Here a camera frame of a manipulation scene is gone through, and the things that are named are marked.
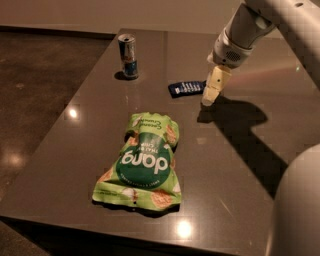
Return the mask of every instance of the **dang snack bag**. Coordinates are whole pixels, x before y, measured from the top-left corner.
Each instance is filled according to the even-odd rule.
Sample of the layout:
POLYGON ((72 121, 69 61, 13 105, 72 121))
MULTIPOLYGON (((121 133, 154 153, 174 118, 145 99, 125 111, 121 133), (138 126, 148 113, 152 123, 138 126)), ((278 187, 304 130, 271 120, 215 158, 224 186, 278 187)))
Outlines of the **dang snack bag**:
POLYGON ((92 199, 154 211, 180 204, 173 154, 178 140, 178 125, 168 116, 132 115, 120 157, 97 181, 92 199))

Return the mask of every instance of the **small package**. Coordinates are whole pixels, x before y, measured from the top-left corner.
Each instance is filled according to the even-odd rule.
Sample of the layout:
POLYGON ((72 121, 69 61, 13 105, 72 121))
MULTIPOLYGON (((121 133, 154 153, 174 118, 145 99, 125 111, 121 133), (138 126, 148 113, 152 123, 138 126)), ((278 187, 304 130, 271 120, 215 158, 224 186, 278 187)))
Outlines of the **small package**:
POLYGON ((179 140, 177 123, 166 115, 133 114, 125 139, 118 160, 97 181, 92 199, 152 211, 179 205, 173 153, 179 140))

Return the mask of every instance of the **label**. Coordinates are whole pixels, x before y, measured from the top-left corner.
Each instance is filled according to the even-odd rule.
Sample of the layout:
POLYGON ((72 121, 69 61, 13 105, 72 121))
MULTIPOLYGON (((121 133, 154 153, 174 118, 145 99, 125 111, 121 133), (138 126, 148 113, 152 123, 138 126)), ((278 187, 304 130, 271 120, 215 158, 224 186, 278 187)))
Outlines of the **label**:
POLYGON ((135 60, 135 37, 131 34, 122 34, 118 37, 120 56, 122 61, 135 60))
POLYGON ((130 63, 124 62, 124 70, 125 76, 127 77, 135 77, 138 75, 138 63, 137 61, 133 61, 130 63))
POLYGON ((153 189, 170 173, 170 154, 164 140, 153 133, 139 134, 139 144, 129 146, 117 162, 119 179, 131 187, 153 189))

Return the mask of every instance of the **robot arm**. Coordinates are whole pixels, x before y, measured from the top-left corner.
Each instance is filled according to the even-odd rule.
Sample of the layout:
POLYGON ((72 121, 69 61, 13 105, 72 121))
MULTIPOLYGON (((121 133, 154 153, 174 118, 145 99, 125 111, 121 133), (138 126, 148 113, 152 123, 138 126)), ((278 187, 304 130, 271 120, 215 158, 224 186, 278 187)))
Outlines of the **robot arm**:
MULTIPOLYGON (((218 66, 208 76, 202 99, 204 105, 215 101, 227 81, 212 79, 217 67, 239 67, 250 56, 259 38, 275 27, 320 89, 320 8, 309 0, 245 0, 208 56, 208 62, 218 66)), ((230 77, 230 70, 228 72, 221 75, 230 77)))

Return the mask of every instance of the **can lid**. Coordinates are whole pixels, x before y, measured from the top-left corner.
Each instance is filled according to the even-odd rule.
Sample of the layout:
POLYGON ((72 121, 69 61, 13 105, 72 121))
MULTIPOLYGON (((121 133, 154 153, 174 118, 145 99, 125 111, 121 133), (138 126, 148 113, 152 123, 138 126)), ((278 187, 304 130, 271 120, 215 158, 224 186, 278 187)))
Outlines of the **can lid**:
POLYGON ((118 37, 118 40, 120 42, 128 43, 128 42, 133 42, 135 40, 135 37, 132 34, 122 34, 118 37))

